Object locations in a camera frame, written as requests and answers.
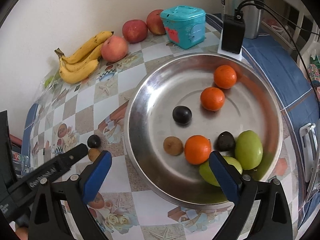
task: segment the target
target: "banana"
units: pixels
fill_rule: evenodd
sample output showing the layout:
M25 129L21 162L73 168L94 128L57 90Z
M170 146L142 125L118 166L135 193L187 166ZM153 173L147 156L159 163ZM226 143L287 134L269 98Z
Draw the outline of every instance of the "banana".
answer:
M88 53L93 51L98 45L104 43L108 38L113 35L113 32L101 32L96 36L89 39L85 44L83 44L73 55L70 57L62 56L63 60L65 60L69 64L74 64L81 61Z
M86 57L85 60L80 61L78 63L74 63L74 64L69 64L69 63L65 63L65 67L67 70L69 70L70 72L75 72L77 70L79 70L80 68L82 68L85 64L87 64L89 61L92 61L94 59L99 59L101 57L101 47L102 47L103 43L100 44L98 47L96 47L88 57Z
M99 65L99 61L97 59L89 61L85 64L82 68L75 72L70 72L66 69L65 64L62 60L62 57L59 58L60 67L59 67L59 74L60 77L63 79L64 82L69 84L76 84L88 76L97 68Z

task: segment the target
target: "round metal plate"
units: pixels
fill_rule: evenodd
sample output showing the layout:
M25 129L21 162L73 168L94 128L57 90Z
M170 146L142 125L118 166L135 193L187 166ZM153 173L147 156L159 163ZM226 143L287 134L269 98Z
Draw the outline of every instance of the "round metal plate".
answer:
M226 101L222 109L207 111L200 104L200 94L214 86L213 72L220 65L232 66L238 81L223 90ZM192 111L187 126L177 125L172 118L172 110L179 105ZM176 136L185 143L190 136L200 134L210 139L214 149L223 131L236 138L246 130L260 136L264 154L256 169L244 173L265 181L282 145L282 119L272 90L239 61L219 54L189 54L160 66L138 85L126 110L124 141L135 169L154 192L179 206L206 209L226 202L223 192L205 182L199 166L189 164L183 153L167 154L164 139Z

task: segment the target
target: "charger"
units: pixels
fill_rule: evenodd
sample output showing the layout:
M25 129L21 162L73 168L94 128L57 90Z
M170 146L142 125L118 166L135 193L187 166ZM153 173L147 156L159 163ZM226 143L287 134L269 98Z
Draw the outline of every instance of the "charger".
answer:
M224 15L221 49L239 54L244 38L245 24L243 12L235 9L235 15Z

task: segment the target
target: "blue gripper pad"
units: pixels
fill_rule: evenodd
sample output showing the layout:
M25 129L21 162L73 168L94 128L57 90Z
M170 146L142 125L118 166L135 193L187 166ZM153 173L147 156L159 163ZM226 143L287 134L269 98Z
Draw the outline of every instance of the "blue gripper pad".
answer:
M87 179L86 183L83 187L82 200L85 204L93 201L96 197L105 177L107 176L111 164L112 164L112 156L108 151L102 151L105 153L102 159L100 160L97 167L90 174L90 177Z
M227 199L237 205L240 198L240 185L235 181L233 177L234 174L231 174L233 171L230 171L230 169L233 169L234 167L229 165L218 151L210 153L209 167L219 182L219 185Z

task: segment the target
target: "teal container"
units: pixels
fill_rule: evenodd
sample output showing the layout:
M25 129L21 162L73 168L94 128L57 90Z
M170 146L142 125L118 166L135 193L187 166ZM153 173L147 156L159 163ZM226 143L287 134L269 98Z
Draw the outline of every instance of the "teal container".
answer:
M189 49L204 41L204 10L179 5L162 11L160 17L169 40L181 48Z

